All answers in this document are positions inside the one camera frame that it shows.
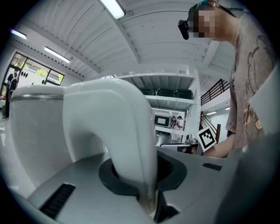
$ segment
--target black vent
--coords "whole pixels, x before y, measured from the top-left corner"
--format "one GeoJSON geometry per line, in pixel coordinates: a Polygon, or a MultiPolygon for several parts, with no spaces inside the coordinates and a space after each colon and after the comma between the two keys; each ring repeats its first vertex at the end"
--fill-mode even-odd
{"type": "Polygon", "coordinates": [[[218,170],[218,171],[220,171],[222,169],[222,166],[212,164],[212,163],[204,163],[203,166],[207,167],[207,168],[210,168],[210,169],[213,169],[213,170],[218,170]]]}
{"type": "Polygon", "coordinates": [[[41,207],[40,211],[55,219],[75,188],[70,184],[62,184],[41,207]]]}

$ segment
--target metal shelf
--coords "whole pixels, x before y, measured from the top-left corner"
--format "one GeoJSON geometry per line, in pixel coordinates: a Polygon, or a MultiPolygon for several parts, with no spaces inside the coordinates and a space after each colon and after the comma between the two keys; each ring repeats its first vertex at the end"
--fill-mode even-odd
{"type": "Polygon", "coordinates": [[[145,97],[149,101],[151,107],[166,110],[176,110],[185,112],[190,106],[196,104],[195,100],[188,100],[182,98],[147,95],[145,95],[145,97]]]}
{"type": "Polygon", "coordinates": [[[164,132],[167,132],[167,133],[171,133],[171,134],[178,134],[178,135],[187,135],[185,131],[181,131],[181,130],[175,130],[175,129],[172,129],[172,128],[164,128],[164,127],[160,127],[160,126],[154,126],[155,129],[157,131],[164,131],[164,132]]]}
{"type": "Polygon", "coordinates": [[[194,76],[181,73],[140,73],[116,77],[124,79],[138,88],[170,90],[189,89],[194,81],[194,76]]]}

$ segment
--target shirt sleeve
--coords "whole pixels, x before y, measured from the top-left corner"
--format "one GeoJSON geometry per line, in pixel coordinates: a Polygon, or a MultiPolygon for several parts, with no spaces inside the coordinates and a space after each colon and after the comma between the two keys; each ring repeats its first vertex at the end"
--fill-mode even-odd
{"type": "Polygon", "coordinates": [[[8,79],[8,81],[11,81],[13,79],[13,74],[10,74],[7,79],[8,79]]]}
{"type": "Polygon", "coordinates": [[[232,87],[232,80],[230,80],[230,94],[231,94],[231,101],[230,101],[230,109],[226,124],[226,130],[229,130],[233,133],[236,133],[236,123],[237,123],[237,106],[236,106],[236,97],[235,92],[232,87]]]}

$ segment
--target black storage bin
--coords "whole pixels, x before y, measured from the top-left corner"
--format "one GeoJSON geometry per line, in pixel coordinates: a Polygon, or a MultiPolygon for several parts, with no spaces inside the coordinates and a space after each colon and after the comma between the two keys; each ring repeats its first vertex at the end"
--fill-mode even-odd
{"type": "Polygon", "coordinates": [[[157,96],[174,97],[174,91],[169,89],[158,89],[157,96]]]}
{"type": "Polygon", "coordinates": [[[149,88],[140,88],[140,91],[144,94],[144,95],[147,95],[147,96],[155,96],[156,93],[154,90],[152,89],[149,89],[149,88]]]}
{"type": "Polygon", "coordinates": [[[178,89],[175,91],[175,97],[192,100],[193,92],[189,89],[178,89]]]}

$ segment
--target ceiling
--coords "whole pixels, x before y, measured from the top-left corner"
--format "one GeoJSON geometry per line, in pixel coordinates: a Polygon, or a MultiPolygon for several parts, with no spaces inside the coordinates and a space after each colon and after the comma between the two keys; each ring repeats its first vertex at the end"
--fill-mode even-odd
{"type": "Polygon", "coordinates": [[[181,73],[189,59],[196,64],[200,81],[212,86],[220,78],[228,79],[233,46],[207,38],[186,41],[178,29],[178,21],[186,19],[199,0],[119,2],[126,15],[115,20],[98,0],[41,0],[17,26],[27,35],[20,42],[82,81],[128,72],[181,73]],[[70,63],[44,51],[45,46],[70,63]]]}

